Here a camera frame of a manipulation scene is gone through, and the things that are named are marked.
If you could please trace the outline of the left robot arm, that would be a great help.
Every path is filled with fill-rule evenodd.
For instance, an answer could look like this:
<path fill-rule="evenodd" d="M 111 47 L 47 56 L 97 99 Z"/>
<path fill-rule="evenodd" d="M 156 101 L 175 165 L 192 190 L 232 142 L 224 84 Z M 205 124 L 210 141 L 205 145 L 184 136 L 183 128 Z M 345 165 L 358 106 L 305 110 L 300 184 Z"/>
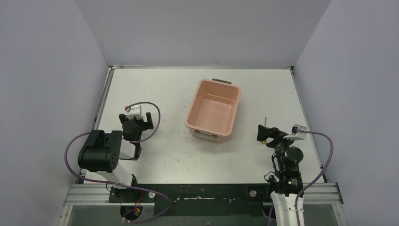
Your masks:
<path fill-rule="evenodd" d="M 119 115 L 121 130 L 110 133 L 92 130 L 78 155 L 78 165 L 82 169 L 97 173 L 113 183 L 111 201 L 133 203 L 142 195 L 136 187 L 136 177 L 127 172 L 119 161 L 139 159 L 142 133 L 153 129 L 151 113 L 145 115 L 144 120 L 140 113 L 122 113 Z"/>

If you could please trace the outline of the yellow black screwdriver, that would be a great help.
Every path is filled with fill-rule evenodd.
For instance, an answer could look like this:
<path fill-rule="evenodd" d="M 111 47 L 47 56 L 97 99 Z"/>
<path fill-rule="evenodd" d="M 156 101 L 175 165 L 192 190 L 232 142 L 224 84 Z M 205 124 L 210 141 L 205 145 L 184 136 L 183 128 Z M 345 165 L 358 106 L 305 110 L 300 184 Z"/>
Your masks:
<path fill-rule="evenodd" d="M 264 129 L 264 131 L 263 131 L 263 141 L 262 141 L 262 144 L 266 144 L 266 137 L 265 137 L 265 132 L 266 132 L 266 129 L 267 129 L 267 127 L 266 127 L 266 123 L 267 123 L 267 118 L 265 117 L 265 119 L 264 119 L 264 127 L 265 127 L 265 129 Z"/>

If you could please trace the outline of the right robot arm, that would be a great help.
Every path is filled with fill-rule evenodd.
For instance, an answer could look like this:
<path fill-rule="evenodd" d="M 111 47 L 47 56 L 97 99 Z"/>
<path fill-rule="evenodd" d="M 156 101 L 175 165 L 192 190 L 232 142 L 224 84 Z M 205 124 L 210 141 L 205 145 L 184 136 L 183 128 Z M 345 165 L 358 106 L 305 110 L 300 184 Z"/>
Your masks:
<path fill-rule="evenodd" d="M 276 222 L 279 226 L 300 226 L 303 222 L 303 180 L 299 163 L 304 155 L 300 148 L 292 146 L 294 141 L 306 139 L 303 129 L 294 125 L 291 134 L 276 127 L 258 125 L 257 141 L 274 149 L 271 160 L 274 175 L 268 179 L 266 198 L 273 203 Z"/>

